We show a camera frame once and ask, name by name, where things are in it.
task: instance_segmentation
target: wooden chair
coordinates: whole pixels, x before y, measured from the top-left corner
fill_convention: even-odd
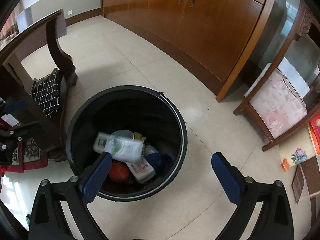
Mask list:
[[[280,62],[283,60],[286,51],[289,49],[290,44],[293,40],[299,40],[300,37],[308,34],[313,36],[313,41],[320,47],[320,24],[317,22],[315,17],[310,12],[308,6],[303,0],[300,0],[300,5],[298,9],[297,16],[293,22],[293,26],[285,39],[281,49],[276,55],[275,59],[271,63],[270,67],[266,71],[265,75],[260,79],[252,91],[247,95],[247,97],[242,101],[242,103],[234,110],[234,114],[238,115],[242,110],[246,111],[250,117],[257,123],[257,125],[263,130],[264,134],[268,137],[270,143],[263,146],[262,150],[266,151],[271,147],[279,144],[295,132],[297,132],[301,127],[308,124],[308,122],[320,111],[320,101],[318,89],[318,84],[320,82],[319,77],[311,84],[310,92],[303,98],[303,101],[307,105],[307,115],[302,118],[297,124],[291,127],[289,130],[284,132],[277,138],[274,138],[271,134],[269,128],[266,126],[262,118],[259,116],[254,107],[250,104],[251,99],[257,94],[263,84],[268,80],[271,74],[274,72],[275,68],[279,66]]]
[[[75,85],[77,80],[72,58],[60,48],[57,40],[66,34],[66,31],[66,22],[61,9],[32,24],[0,51],[0,97],[8,103],[18,101],[27,103],[26,109],[15,111],[12,115],[22,124],[34,121],[41,124],[44,133],[34,136],[34,139],[40,149],[48,151],[49,158],[54,160],[64,159],[65,156],[64,119],[67,95],[69,88]],[[52,118],[46,116],[29,96],[31,77],[20,63],[45,44],[48,44],[51,57],[59,69],[60,109]]]

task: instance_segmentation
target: blue gripper pad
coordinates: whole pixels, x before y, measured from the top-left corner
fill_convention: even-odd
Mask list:
[[[98,158],[98,160],[102,158],[101,161],[99,163],[97,163],[98,160],[95,161],[93,166],[96,166],[96,168],[92,171],[88,179],[82,186],[79,184],[80,191],[83,193],[82,202],[84,205],[93,202],[111,169],[111,154],[103,152],[101,155],[102,156]]]
[[[244,178],[240,171],[231,166],[220,152],[212,155],[211,166],[230,202],[239,206],[242,193],[241,180]]]

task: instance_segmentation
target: baseboard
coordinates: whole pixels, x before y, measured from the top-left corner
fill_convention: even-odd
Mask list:
[[[67,26],[101,15],[101,8],[83,12],[66,19]]]
[[[184,66],[215,95],[217,95],[221,90],[223,83],[203,65],[183,52],[181,49],[153,34],[152,32],[149,32],[131,22],[119,19],[108,14],[105,14],[104,17],[134,32],[135,34],[139,35],[140,37],[144,38],[145,40],[161,49],[163,52],[165,52],[174,60],[179,62],[182,66]]]

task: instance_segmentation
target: tile floor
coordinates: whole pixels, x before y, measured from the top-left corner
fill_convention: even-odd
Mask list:
[[[219,104],[209,89],[171,57],[100,16],[69,26],[68,34],[59,42],[73,57],[79,76],[70,91],[66,128],[87,99],[118,85],[140,85],[163,91],[187,124],[186,158],[169,186],[136,202],[111,202],[97,197],[88,205],[110,240],[214,239],[236,208],[228,201],[212,171],[210,159],[217,151],[244,176],[266,183],[281,180],[292,209],[295,239],[306,235],[311,223],[307,190],[297,205],[291,190],[294,169],[284,172],[278,147],[263,153],[264,143],[254,125],[232,113],[246,87],[240,87]],[[43,77],[55,67],[47,46],[28,56],[22,64],[35,78]],[[3,178],[0,198],[27,228],[25,216],[31,212],[40,181],[60,182],[72,175],[68,162],[50,162],[47,168],[24,174],[8,172]],[[75,238],[82,239],[68,206],[64,204],[63,208]],[[242,239],[249,237],[260,208],[257,204]]]

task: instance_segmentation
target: screw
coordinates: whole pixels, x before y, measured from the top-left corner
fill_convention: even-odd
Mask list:
[[[72,177],[70,178],[70,181],[71,181],[71,182],[77,182],[77,181],[78,181],[78,177],[77,177],[77,176],[72,176]]]
[[[277,185],[278,187],[282,187],[282,186],[283,186],[283,183],[282,183],[281,181],[279,181],[279,180],[276,180],[276,185]]]
[[[252,182],[254,182],[254,179],[251,177],[245,177],[245,181],[248,183],[252,183]]]
[[[41,181],[41,186],[45,186],[45,185],[47,185],[48,184],[48,180],[47,179],[44,179],[43,181]]]

